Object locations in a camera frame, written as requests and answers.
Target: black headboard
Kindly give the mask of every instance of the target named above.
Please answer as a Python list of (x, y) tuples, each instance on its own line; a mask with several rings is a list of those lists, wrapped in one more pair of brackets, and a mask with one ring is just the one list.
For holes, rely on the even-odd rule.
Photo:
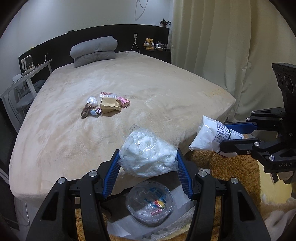
[[(140, 24), (115, 24), (85, 28), (58, 36), (28, 50), (19, 57), (20, 69), (21, 72), (24, 72), (21, 67), (21, 60), (28, 55), (32, 55), (34, 65), (37, 66), (37, 64), (44, 62), (47, 54), (47, 60), (52, 59), (52, 70), (73, 63), (73, 59), (69, 55), (71, 48), (87, 40), (111, 35), (118, 42), (115, 52), (129, 51), (135, 40), (134, 34), (138, 34), (136, 43), (139, 49), (142, 49), (146, 38), (152, 38), (154, 42), (162, 41), (162, 43), (167, 44), (168, 32), (168, 28)], [(44, 68), (32, 78), (32, 82), (34, 83), (40, 79), (46, 80), (48, 76), (49, 71)]]

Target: white crumpled plastic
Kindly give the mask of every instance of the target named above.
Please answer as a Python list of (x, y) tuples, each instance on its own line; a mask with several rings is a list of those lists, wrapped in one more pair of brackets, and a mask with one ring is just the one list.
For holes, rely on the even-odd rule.
[(153, 132), (136, 128), (119, 150), (118, 164), (136, 177), (153, 177), (178, 170), (177, 148)]
[(202, 116), (202, 124), (197, 129), (197, 136), (189, 146), (190, 150), (209, 150), (225, 157), (234, 157), (236, 153), (220, 151), (220, 143), (224, 140), (243, 139), (244, 136), (227, 128), (221, 122)]
[(98, 105), (98, 101), (96, 100), (95, 97), (92, 97), (92, 96), (90, 96), (86, 102), (90, 103), (91, 107), (96, 107)]

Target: beige curtain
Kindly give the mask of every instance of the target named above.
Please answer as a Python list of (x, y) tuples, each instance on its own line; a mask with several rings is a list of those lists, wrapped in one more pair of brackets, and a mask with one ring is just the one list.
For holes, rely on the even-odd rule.
[(268, 0), (174, 0), (172, 63), (231, 93), (230, 121), (283, 107), (274, 62), (296, 64), (296, 38)]

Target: crumpled paper bag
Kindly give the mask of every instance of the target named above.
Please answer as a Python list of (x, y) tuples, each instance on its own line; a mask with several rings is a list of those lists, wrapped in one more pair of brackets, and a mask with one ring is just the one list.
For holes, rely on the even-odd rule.
[(103, 98), (101, 100), (100, 108), (101, 108), (103, 114), (114, 111), (114, 110), (121, 111), (121, 104), (115, 98), (110, 98), (110, 97), (104, 97), (103, 96)]

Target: nightstand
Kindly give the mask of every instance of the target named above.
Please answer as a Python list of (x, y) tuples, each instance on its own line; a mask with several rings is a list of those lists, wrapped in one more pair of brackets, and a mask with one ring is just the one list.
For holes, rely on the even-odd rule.
[(159, 50), (142, 49), (142, 50), (140, 50), (140, 53), (144, 54), (144, 55), (148, 55), (148, 56), (156, 58), (156, 59), (160, 59), (160, 60), (167, 62), (169, 64), (172, 63), (172, 55), (171, 55), (172, 53), (169, 50), (168, 51), (166, 51), (166, 50), (159, 51)]

